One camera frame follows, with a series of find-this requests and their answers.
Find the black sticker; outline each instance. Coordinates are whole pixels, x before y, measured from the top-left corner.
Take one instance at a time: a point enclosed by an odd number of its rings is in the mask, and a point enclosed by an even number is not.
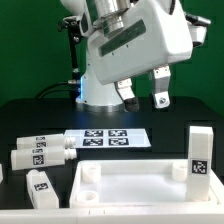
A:
[[[41,149],[41,148],[39,148],[39,149],[33,149],[32,152],[33,152],[33,153],[43,153],[44,150]]]
[[[43,155],[33,156],[33,165],[34,166],[43,165],[43,164],[44,164],[44,156]]]
[[[88,130],[85,131],[85,137],[102,137],[103,131]]]
[[[37,142],[36,146],[37,146],[37,148],[47,147],[47,143],[46,142]]]
[[[127,131],[126,130],[110,130],[109,136],[111,137],[127,136]]]
[[[192,174],[208,174],[208,161],[192,160]]]
[[[109,145],[110,146],[129,145],[129,142],[127,138],[110,138]]]
[[[36,184],[36,185],[34,185],[34,187],[35,187],[35,190],[36,191],[42,191],[42,190],[46,190],[46,189],[49,188],[48,185],[47,185],[47,183]]]
[[[39,137],[36,137],[36,140],[37,141],[42,141],[42,140],[46,140],[46,138],[44,136],[39,136]]]
[[[84,139],[83,140],[83,146],[102,146],[103,145],[103,139]]]

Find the white container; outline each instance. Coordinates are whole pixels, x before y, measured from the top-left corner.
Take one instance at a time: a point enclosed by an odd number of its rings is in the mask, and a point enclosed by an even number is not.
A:
[[[45,172],[31,170],[26,175],[27,190],[35,209],[59,208],[59,200]]]
[[[82,165],[86,162],[100,164],[99,182],[89,184],[82,181]],[[176,162],[182,160],[81,162],[71,195],[73,208],[2,210],[0,223],[164,224],[165,220],[167,224],[223,224],[224,187],[216,175],[211,172],[208,202],[186,202],[184,188],[181,190],[180,187],[186,188],[186,183],[172,179],[172,167]],[[122,179],[124,176],[130,181],[125,183]]]
[[[76,149],[66,150],[62,146],[12,150],[12,170],[64,165],[65,160],[75,159],[76,157]]]
[[[63,134],[43,135],[17,138],[17,149],[43,148],[52,146],[63,146],[71,148],[75,145],[75,137],[64,136]]]
[[[118,160],[118,161],[82,161],[78,164],[76,176],[70,197],[71,208],[106,208],[108,206],[156,206],[172,204],[178,206],[218,205],[218,197],[214,192],[214,179],[211,172],[208,200],[202,202],[186,202],[187,183],[180,178],[173,178],[176,166],[184,165],[186,177],[187,160]],[[97,181],[86,181],[86,169],[83,167],[100,167],[100,178]],[[85,192],[95,192],[99,200],[94,204],[92,197],[81,203],[79,195]]]

